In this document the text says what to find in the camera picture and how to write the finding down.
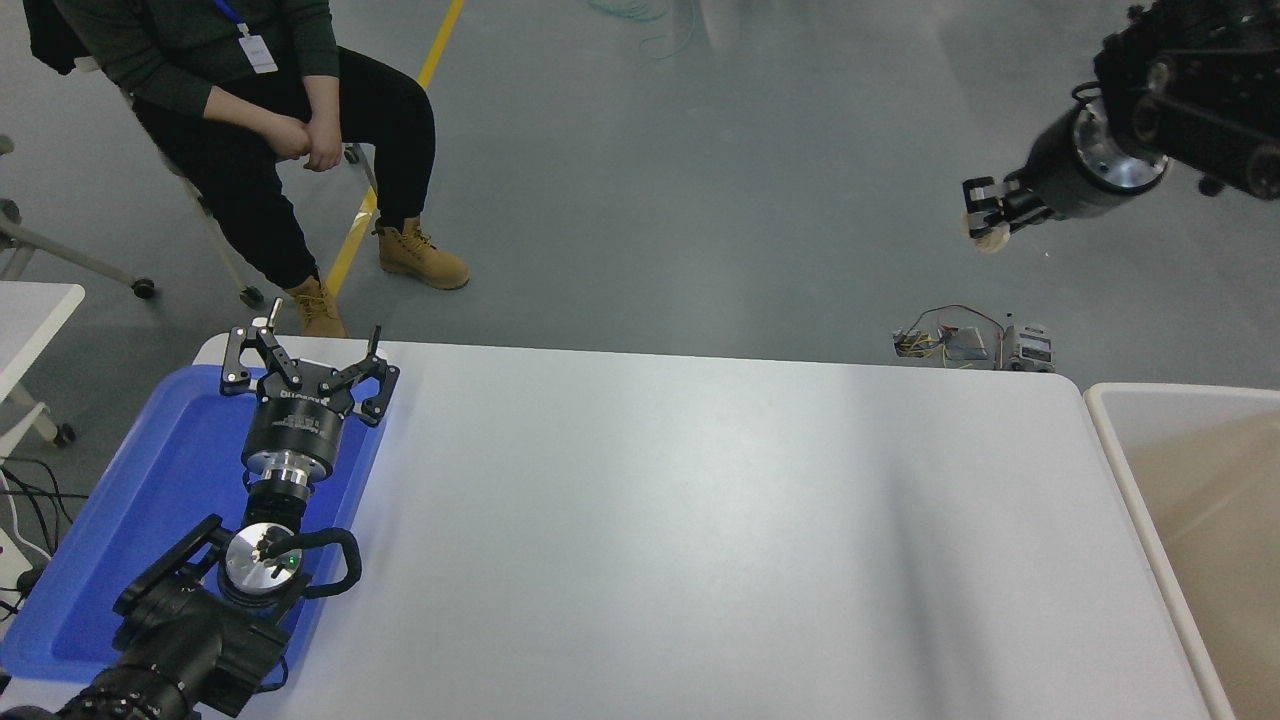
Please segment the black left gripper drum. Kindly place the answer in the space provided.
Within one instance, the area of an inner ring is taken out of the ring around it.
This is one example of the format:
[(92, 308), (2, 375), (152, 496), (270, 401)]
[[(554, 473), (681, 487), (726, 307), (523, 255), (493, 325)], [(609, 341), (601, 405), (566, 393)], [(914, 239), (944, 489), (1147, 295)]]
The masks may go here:
[(266, 471), (291, 462), (305, 471), (332, 471), (344, 421), (344, 411), (311, 396), (289, 389), (259, 393), (244, 438), (243, 466)]

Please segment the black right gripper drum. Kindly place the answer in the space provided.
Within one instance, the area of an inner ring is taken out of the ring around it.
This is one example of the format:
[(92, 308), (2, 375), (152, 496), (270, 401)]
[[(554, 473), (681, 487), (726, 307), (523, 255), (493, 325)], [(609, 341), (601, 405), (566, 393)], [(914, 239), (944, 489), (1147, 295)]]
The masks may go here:
[(1073, 108), (1037, 137), (1024, 165), (1012, 173), (1023, 186), (1012, 195), (1038, 196), (1059, 220), (1100, 217), (1138, 196), (1137, 188), (1108, 183), (1085, 167), (1076, 127), (1089, 117), (1084, 108)]

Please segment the seated person's right hand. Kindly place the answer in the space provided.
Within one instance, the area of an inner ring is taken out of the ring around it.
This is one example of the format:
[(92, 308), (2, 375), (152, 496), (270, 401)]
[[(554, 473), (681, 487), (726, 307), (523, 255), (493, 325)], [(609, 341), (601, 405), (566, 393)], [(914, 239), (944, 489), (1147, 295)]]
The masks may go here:
[(268, 113), (256, 132), (264, 137), (275, 158), (294, 160), (310, 154), (307, 126), (293, 117)]

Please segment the seated person's left hand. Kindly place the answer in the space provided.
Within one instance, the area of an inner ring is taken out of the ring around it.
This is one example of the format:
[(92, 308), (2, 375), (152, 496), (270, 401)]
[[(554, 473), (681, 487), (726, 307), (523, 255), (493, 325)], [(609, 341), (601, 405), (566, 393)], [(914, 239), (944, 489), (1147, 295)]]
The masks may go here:
[(314, 114), (303, 126), (308, 151), (303, 167), (311, 172), (326, 172), (346, 159), (340, 118), (337, 114)]

